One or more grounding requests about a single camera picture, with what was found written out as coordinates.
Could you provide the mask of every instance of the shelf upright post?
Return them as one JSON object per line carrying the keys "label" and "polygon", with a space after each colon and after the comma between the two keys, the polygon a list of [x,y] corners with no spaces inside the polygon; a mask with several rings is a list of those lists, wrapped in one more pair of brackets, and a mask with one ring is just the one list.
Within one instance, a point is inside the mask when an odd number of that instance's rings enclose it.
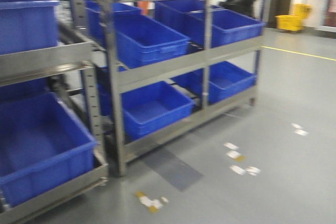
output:
{"label": "shelf upright post", "polygon": [[118,172],[120,176],[126,175],[126,159],[124,154],[124,125],[122,116],[122,101],[118,87],[118,59],[116,33],[114,29],[113,0],[99,0],[101,7],[101,17],[106,39],[106,62],[110,74],[112,111],[114,118],[115,139],[118,153]]}
{"label": "shelf upright post", "polygon": [[[88,23],[84,0],[69,0],[71,6],[71,15],[73,26],[83,35],[88,34]],[[100,104],[97,92],[96,72],[94,68],[81,70],[81,79],[85,90],[85,102],[87,109],[87,118],[91,133],[95,136],[98,142],[96,151],[105,160],[104,138],[100,116]]]}
{"label": "shelf upright post", "polygon": [[[260,20],[267,23],[269,16],[269,7],[271,0],[263,0],[261,11],[260,11]],[[254,74],[257,77],[256,84],[259,80],[259,68],[260,68],[260,59],[261,59],[261,50],[255,52],[255,61],[254,61]],[[250,105],[254,106],[256,104],[256,97],[250,99]]]}
{"label": "shelf upright post", "polygon": [[202,92],[202,109],[208,106],[209,97],[209,49],[212,41],[212,8],[211,0],[205,0],[205,27],[204,27],[204,50],[205,50],[205,66],[203,68],[203,92]]}

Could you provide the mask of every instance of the yellow floor line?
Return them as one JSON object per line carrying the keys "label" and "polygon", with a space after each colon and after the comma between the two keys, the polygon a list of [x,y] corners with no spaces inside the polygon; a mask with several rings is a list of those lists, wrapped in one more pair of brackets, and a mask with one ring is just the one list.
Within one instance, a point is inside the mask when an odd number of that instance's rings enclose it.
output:
{"label": "yellow floor line", "polygon": [[284,50],[284,49],[275,48],[275,47],[266,47],[266,46],[263,46],[263,48],[272,49],[272,50],[277,50],[277,51],[282,51],[282,52],[290,52],[290,53],[292,53],[292,54],[305,55],[305,56],[315,57],[315,58],[319,58],[319,59],[323,59],[323,60],[332,60],[332,61],[336,61],[336,59],[327,58],[327,57],[318,56],[318,55],[305,54],[304,52],[295,52],[295,51]]}

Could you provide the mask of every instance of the shelf caster wheel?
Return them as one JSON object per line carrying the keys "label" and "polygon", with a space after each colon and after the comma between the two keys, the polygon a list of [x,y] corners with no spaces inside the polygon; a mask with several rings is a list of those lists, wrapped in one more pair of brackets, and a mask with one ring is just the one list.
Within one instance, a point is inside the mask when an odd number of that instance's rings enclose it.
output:
{"label": "shelf caster wheel", "polygon": [[257,102],[256,98],[251,98],[250,99],[250,106],[255,106],[256,102]]}

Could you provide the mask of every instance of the orange object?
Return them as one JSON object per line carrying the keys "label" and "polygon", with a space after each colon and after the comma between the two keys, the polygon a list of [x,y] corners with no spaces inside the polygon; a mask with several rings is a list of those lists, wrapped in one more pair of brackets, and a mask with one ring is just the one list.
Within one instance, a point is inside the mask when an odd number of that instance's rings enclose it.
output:
{"label": "orange object", "polygon": [[138,7],[142,9],[143,15],[148,14],[148,5],[149,5],[149,1],[139,1],[138,2]]}

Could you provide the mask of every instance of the metal frame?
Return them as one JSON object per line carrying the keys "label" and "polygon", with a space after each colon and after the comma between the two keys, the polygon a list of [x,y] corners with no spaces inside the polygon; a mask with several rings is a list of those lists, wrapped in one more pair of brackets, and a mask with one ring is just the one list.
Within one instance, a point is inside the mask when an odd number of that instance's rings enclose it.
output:
{"label": "metal frame", "polygon": [[320,26],[317,28],[317,30],[319,30],[319,31],[328,31],[328,32],[331,32],[331,33],[336,33],[336,27],[325,26],[324,25],[325,15],[326,15],[327,10],[328,10],[328,0],[323,0],[323,1],[324,1],[324,8],[322,9],[322,12],[321,12]]}
{"label": "metal frame", "polygon": [[62,42],[70,45],[1,55],[0,87],[81,70],[89,127],[98,141],[94,150],[95,168],[23,204],[11,208],[0,192],[0,223],[25,223],[86,191],[105,184],[108,164],[105,160],[102,125],[95,68],[91,62],[92,43],[77,31],[60,26]]}
{"label": "metal frame", "polygon": [[[162,145],[175,137],[187,132],[188,130],[210,120],[246,100],[251,104],[255,103],[257,97],[256,88],[252,87],[240,94],[237,94],[227,100],[214,105],[208,105],[208,80],[209,67],[215,63],[237,57],[248,52],[256,51],[255,70],[258,74],[260,63],[260,48],[262,36],[257,38],[240,41],[230,45],[212,48],[211,44],[211,26],[212,12],[210,0],[205,0],[206,24],[205,24],[205,50],[191,55],[181,56],[164,62],[155,63],[149,66],[130,69],[124,72],[118,72],[117,49],[115,44],[115,34],[113,20],[110,12],[111,4],[115,2],[137,2],[152,0],[96,0],[101,6],[102,26],[107,38],[106,58],[110,69],[111,93],[113,103],[113,113],[115,120],[115,140],[118,153],[119,175],[123,176],[127,171],[127,163],[139,157],[140,155]],[[263,13],[267,13],[270,0],[264,1]],[[145,85],[165,80],[179,74],[187,73],[196,69],[204,70],[202,109],[189,118],[183,119],[172,125],[169,125],[157,132],[143,137],[132,143],[125,143],[123,118],[122,118],[122,101],[121,94]]]}

